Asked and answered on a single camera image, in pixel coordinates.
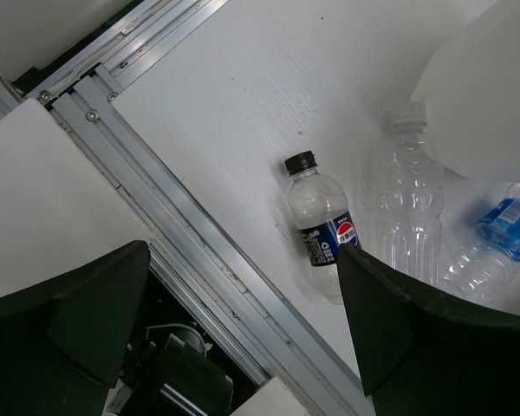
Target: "wire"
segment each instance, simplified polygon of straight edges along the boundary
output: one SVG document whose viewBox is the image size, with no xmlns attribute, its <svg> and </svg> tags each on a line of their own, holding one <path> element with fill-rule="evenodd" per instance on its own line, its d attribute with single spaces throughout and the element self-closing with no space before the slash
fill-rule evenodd
<svg viewBox="0 0 520 416">
<path fill-rule="evenodd" d="M 206 346 L 205 340 L 202 339 L 202 335 L 193 327 L 189 325 L 185 325 L 184 323 L 166 323 L 164 325 L 152 325 L 151 327 L 146 327 L 146 336 L 145 339 L 148 340 L 148 336 L 150 335 L 151 329 L 163 329 L 163 328 L 184 328 L 191 332 L 193 332 L 199 339 L 202 344 L 202 349 L 204 350 L 203 354 L 206 357 L 208 353 L 208 347 Z"/>
</svg>

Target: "bottle neck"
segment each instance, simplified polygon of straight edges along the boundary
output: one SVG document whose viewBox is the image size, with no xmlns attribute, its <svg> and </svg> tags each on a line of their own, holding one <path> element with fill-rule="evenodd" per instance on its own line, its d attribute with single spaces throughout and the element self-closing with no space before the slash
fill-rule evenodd
<svg viewBox="0 0 520 416">
<path fill-rule="evenodd" d="M 420 122 L 407 122 L 407 123 L 399 123 L 393 126 L 394 131 L 397 134 L 402 133 L 424 133 L 424 127 L 426 127 L 426 123 Z"/>
<path fill-rule="evenodd" d="M 318 169 L 315 167 L 312 167 L 306 171 L 302 171 L 300 173 L 297 173 L 297 174 L 291 176 L 291 178 L 296 182 L 297 180 L 307 178 L 308 176 L 316 175 L 317 173 L 318 173 Z"/>
</svg>

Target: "bottle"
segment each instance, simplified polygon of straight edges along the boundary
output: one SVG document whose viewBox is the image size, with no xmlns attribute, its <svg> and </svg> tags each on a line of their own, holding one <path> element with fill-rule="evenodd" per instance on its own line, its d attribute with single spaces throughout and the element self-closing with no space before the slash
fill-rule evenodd
<svg viewBox="0 0 520 416">
<path fill-rule="evenodd" d="M 441 289 L 483 306 L 492 304 L 520 270 L 520 184 L 477 224 L 449 267 Z"/>
<path fill-rule="evenodd" d="M 309 255 L 315 287 L 334 304 L 342 304 L 337 253 L 339 245 L 360 247 L 343 188 L 317 171 L 314 154 L 304 152 L 285 160 L 294 184 L 288 203 Z"/>
<path fill-rule="evenodd" d="M 443 166 L 426 127 L 424 103 L 408 102 L 376 153 L 376 256 L 422 282 L 437 284 Z"/>
</svg>

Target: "screw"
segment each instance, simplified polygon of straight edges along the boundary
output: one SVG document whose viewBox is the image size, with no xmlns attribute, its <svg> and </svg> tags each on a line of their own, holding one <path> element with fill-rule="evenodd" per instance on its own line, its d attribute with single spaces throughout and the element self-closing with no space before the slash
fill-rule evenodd
<svg viewBox="0 0 520 416">
<path fill-rule="evenodd" d="M 107 95 L 107 102 L 112 102 L 116 98 L 118 98 L 118 93 L 110 93 Z"/>
<path fill-rule="evenodd" d="M 98 112 L 96 110 L 90 110 L 87 113 L 87 120 L 90 121 L 91 123 L 95 123 L 96 121 L 98 121 L 99 118 L 100 117 L 99 117 Z"/>
<path fill-rule="evenodd" d="M 46 90 L 41 91 L 41 94 L 39 95 L 38 100 L 39 100 L 42 104 L 46 104 L 47 102 L 49 102 L 50 100 L 52 100 L 52 94 L 49 93 L 49 92 L 46 91 Z"/>
</svg>

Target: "black label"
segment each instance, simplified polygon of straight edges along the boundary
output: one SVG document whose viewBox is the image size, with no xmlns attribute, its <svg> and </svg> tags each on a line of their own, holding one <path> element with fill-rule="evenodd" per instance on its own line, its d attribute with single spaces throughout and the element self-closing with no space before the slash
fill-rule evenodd
<svg viewBox="0 0 520 416">
<path fill-rule="evenodd" d="M 361 246 L 350 212 L 317 227 L 299 230 L 314 267 L 337 263 L 339 245 L 351 243 Z"/>
</svg>

